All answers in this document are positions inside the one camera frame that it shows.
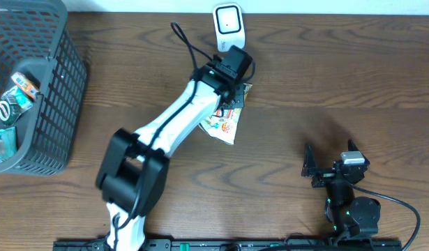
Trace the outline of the yellow snack bag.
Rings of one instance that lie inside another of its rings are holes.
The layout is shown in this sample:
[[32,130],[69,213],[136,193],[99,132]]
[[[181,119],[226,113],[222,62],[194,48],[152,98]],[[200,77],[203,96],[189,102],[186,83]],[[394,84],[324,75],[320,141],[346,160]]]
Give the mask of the yellow snack bag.
[[199,127],[210,137],[233,145],[242,108],[218,109],[206,117]]

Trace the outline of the orange Kleenex tissue pack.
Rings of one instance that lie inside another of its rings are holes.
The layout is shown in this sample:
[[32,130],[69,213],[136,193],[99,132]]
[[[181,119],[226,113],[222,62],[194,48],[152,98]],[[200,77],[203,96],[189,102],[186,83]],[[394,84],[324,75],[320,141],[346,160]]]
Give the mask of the orange Kleenex tissue pack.
[[13,73],[11,79],[32,100],[40,93],[38,87],[22,73]]

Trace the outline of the green Kleenex tissue pack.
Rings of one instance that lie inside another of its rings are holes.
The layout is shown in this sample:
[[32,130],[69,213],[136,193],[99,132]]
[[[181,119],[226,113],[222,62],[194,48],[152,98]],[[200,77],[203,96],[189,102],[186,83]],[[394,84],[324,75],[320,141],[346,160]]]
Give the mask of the green Kleenex tissue pack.
[[7,90],[2,95],[1,99],[6,101],[9,105],[17,105],[22,112],[26,112],[33,107],[33,102],[18,86],[14,86]]

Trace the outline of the teal wet wipes pack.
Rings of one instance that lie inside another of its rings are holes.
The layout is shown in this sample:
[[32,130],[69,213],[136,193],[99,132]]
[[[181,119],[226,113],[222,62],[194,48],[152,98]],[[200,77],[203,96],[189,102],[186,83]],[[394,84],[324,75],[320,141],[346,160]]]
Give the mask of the teal wet wipes pack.
[[0,163],[17,153],[16,127],[0,129]]

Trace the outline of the dark green snack pack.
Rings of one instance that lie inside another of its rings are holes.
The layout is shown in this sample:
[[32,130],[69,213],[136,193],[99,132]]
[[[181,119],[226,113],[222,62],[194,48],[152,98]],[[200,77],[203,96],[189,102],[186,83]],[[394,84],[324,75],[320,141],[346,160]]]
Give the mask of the dark green snack pack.
[[6,126],[13,125],[21,114],[17,103],[10,104],[8,101],[0,100],[0,119]]

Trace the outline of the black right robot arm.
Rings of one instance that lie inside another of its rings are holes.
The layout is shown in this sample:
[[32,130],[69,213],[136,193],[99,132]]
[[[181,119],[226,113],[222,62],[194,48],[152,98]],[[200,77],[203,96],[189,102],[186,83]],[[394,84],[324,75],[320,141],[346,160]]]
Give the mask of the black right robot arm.
[[305,146],[301,175],[312,179],[313,188],[326,189],[325,215],[336,231],[332,238],[334,245],[369,239],[378,233],[380,203],[369,197],[356,197],[352,187],[365,178],[369,164],[352,140],[340,159],[328,168],[318,167],[311,146]]

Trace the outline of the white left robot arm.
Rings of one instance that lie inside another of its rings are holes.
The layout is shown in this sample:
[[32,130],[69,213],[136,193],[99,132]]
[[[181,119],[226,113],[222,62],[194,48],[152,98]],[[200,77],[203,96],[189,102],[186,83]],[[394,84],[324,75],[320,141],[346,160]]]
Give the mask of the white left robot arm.
[[230,103],[254,70],[253,58],[232,46],[223,58],[196,67],[183,93],[156,119],[111,137],[96,177],[110,213],[107,250],[140,250],[144,222],[163,194],[170,158],[184,139],[222,105]]

